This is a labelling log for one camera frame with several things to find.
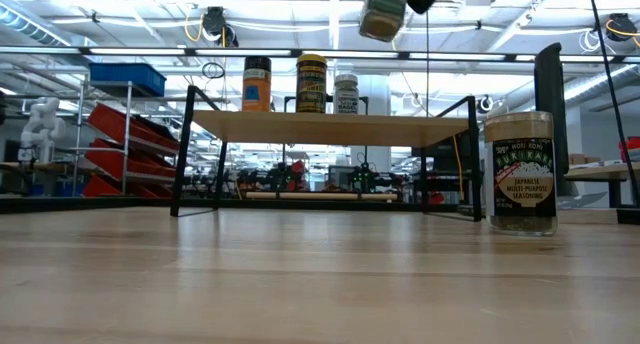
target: cardboard box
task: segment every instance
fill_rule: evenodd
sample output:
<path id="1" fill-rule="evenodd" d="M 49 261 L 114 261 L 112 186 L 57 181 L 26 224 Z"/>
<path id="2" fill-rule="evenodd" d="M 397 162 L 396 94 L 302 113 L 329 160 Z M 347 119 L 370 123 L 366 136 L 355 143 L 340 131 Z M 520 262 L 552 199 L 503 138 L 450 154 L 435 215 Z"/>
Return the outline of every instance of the cardboard box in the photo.
<path id="1" fill-rule="evenodd" d="M 586 164 L 586 157 L 584 154 L 569 154 L 569 164 L 579 165 Z"/>

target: wooden tabletop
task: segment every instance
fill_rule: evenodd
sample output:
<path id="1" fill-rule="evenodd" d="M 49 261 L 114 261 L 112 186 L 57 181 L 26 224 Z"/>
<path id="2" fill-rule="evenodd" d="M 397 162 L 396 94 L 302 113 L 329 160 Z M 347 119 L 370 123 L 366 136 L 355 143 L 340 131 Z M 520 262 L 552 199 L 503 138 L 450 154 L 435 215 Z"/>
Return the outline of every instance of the wooden tabletop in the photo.
<path id="1" fill-rule="evenodd" d="M 466 119 L 196 110 L 227 142 L 425 147 L 468 129 Z"/>
<path id="2" fill-rule="evenodd" d="M 414 213 L 4 215 L 0 342 L 640 343 L 640 227 L 560 218 L 522 238 Z"/>
<path id="3" fill-rule="evenodd" d="M 636 172 L 640 175 L 640 163 L 631 163 Z M 627 164 L 599 166 L 591 168 L 571 169 L 564 176 L 566 179 L 579 181 L 580 179 L 590 180 L 627 180 L 629 179 L 629 170 Z"/>

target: white robot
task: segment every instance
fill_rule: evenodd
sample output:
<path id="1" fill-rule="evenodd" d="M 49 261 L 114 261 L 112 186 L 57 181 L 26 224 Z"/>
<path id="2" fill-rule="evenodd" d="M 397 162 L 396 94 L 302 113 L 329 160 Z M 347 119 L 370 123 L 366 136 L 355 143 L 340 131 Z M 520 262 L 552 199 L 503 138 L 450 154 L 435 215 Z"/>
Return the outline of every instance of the white robot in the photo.
<path id="1" fill-rule="evenodd" d="M 64 137 L 65 123 L 56 118 L 56 111 L 60 100 L 56 98 L 40 98 L 38 103 L 31 106 L 29 122 L 24 126 L 20 135 L 20 150 L 18 161 L 22 164 L 51 162 L 54 141 Z"/>

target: black lid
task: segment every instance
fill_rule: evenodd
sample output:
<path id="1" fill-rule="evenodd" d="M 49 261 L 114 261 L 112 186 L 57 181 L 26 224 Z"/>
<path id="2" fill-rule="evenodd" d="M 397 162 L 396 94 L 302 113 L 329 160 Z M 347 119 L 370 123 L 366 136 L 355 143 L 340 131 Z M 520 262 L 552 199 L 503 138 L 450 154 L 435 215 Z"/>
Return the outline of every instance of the black lid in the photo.
<path id="1" fill-rule="evenodd" d="M 271 72 L 271 59 L 267 57 L 246 57 L 244 69 L 262 69 Z"/>

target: blue storage bin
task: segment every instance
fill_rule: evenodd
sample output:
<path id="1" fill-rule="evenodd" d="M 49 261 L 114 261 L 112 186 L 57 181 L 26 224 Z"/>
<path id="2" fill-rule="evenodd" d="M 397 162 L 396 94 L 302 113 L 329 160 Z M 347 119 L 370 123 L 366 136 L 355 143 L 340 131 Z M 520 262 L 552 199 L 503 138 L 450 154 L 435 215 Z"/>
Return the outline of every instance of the blue storage bin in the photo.
<path id="1" fill-rule="evenodd" d="M 144 63 L 90 63 L 89 73 L 92 82 L 132 82 L 148 92 L 151 96 L 164 96 L 164 84 L 167 81 L 151 65 Z M 126 95 L 127 89 L 111 86 L 97 88 L 111 95 Z M 134 96 L 148 96 L 145 93 L 134 91 Z"/>

